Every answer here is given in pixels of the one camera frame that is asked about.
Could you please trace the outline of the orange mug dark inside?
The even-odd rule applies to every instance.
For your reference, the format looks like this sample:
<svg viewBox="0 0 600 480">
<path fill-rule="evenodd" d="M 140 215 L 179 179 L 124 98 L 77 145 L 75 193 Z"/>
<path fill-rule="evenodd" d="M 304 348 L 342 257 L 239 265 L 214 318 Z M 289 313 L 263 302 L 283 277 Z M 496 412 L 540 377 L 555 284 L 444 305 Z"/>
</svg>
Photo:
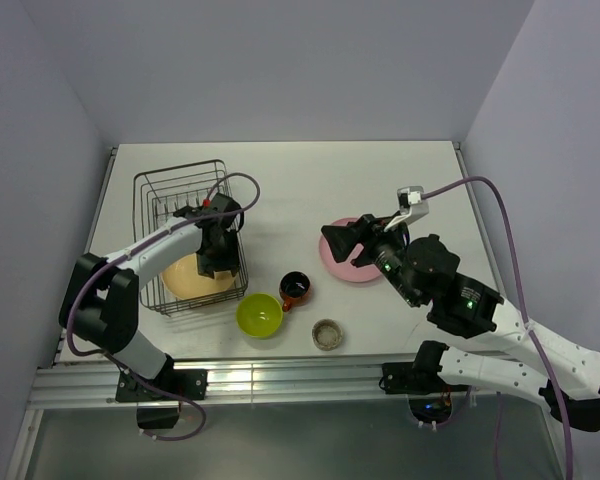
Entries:
<svg viewBox="0 0 600 480">
<path fill-rule="evenodd" d="M 311 281 L 305 273 L 291 271 L 285 274 L 279 283 L 282 310 L 288 312 L 294 306 L 305 302 L 310 296 L 311 287 Z"/>
</svg>

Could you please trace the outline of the yellow plastic plate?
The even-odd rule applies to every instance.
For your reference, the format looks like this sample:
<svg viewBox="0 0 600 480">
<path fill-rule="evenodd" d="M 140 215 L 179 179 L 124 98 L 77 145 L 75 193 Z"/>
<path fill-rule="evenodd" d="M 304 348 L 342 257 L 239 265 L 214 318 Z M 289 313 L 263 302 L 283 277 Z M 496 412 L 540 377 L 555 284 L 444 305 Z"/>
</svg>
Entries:
<svg viewBox="0 0 600 480">
<path fill-rule="evenodd" d="M 221 293 L 235 282 L 235 275 L 229 270 L 215 272 L 213 278 L 200 275 L 197 259 L 196 254 L 187 255 L 161 273 L 161 280 L 166 289 L 179 300 Z"/>
</svg>

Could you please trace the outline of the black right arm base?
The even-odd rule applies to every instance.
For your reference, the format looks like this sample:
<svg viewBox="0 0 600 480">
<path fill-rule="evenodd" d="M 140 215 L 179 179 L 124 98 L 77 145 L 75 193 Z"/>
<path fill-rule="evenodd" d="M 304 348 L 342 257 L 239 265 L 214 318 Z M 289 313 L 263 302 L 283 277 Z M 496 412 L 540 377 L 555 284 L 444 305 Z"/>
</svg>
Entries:
<svg viewBox="0 0 600 480">
<path fill-rule="evenodd" d="M 436 375 L 413 368 L 413 362 L 387 362 L 381 365 L 379 388 L 387 395 L 431 395 L 466 392 L 467 385 L 450 385 Z"/>
</svg>

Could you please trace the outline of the pink plastic plate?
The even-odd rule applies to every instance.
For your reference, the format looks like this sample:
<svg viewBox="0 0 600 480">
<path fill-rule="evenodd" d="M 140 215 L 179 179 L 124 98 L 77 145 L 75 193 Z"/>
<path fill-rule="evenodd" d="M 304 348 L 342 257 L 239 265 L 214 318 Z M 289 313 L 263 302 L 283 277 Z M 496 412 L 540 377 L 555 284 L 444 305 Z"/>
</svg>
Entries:
<svg viewBox="0 0 600 480">
<path fill-rule="evenodd" d="M 330 245 L 324 235 L 319 239 L 319 255 L 325 269 L 334 277 L 349 283 L 369 283 L 381 277 L 381 272 L 373 265 L 355 267 L 352 261 L 361 253 L 362 246 L 357 244 L 348 258 L 336 262 Z"/>
</svg>

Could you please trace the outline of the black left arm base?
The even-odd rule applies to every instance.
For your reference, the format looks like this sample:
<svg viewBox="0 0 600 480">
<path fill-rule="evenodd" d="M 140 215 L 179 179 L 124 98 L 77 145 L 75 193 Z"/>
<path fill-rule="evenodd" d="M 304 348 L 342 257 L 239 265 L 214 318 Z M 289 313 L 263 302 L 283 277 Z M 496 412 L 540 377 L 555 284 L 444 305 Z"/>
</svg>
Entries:
<svg viewBox="0 0 600 480">
<path fill-rule="evenodd" d="M 160 379 L 157 388 L 189 400 L 199 401 L 206 396 L 208 372 L 205 369 L 174 370 L 170 379 Z M 171 397 L 146 388 L 132 375 L 121 373 L 115 393 L 118 403 L 148 403 L 170 401 Z"/>
</svg>

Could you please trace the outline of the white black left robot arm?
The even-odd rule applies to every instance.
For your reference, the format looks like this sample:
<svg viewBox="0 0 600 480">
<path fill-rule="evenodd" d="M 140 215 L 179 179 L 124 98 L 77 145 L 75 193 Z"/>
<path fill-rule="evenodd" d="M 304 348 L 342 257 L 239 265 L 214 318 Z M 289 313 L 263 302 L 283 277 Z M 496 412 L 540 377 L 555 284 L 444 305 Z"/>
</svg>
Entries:
<svg viewBox="0 0 600 480">
<path fill-rule="evenodd" d="M 107 354 L 140 376 L 139 388 L 150 398 L 170 395 L 175 386 L 172 359 L 140 331 L 139 294 L 189 255 L 196 257 L 201 278 L 236 275 L 240 260 L 235 221 L 244 221 L 244 209 L 217 193 L 200 207 L 177 210 L 162 227 L 124 250 L 80 256 L 59 313 L 72 353 Z"/>
</svg>

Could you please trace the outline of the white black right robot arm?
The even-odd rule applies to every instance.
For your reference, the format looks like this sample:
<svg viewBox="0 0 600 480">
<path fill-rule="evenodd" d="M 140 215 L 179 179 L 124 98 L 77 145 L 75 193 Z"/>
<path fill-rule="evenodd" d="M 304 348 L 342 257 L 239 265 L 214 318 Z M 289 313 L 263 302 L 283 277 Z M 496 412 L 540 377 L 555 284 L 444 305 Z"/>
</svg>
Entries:
<svg viewBox="0 0 600 480">
<path fill-rule="evenodd" d="M 365 215 L 344 226 L 324 226 L 321 233 L 336 262 L 375 266 L 408 305 L 429 307 L 427 319 L 438 329 L 507 357 L 426 340 L 413 361 L 384 365 L 386 393 L 487 388 L 532 402 L 577 430 L 600 431 L 600 352 L 523 320 L 499 292 L 459 273 L 459 257 L 437 235 L 411 240 L 405 227 L 387 229 L 389 221 Z"/>
</svg>

